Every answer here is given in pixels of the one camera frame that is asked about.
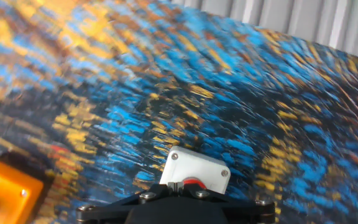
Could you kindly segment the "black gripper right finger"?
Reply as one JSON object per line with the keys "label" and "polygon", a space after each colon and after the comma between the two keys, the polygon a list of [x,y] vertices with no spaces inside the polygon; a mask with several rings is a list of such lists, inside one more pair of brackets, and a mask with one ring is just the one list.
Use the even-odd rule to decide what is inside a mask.
{"label": "black gripper right finger", "polygon": [[200,184],[177,185],[178,214],[188,223],[274,223],[275,205],[266,200],[236,199]]}

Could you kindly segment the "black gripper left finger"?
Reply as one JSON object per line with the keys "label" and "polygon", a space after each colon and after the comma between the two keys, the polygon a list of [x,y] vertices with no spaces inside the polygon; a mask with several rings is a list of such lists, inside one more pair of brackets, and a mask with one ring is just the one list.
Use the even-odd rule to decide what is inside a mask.
{"label": "black gripper left finger", "polygon": [[176,195],[177,194],[168,185],[153,184],[148,190],[136,193],[109,205],[82,205],[76,209],[76,222],[78,224],[108,222],[124,223],[129,216],[130,211],[134,208],[159,199],[174,197]]}

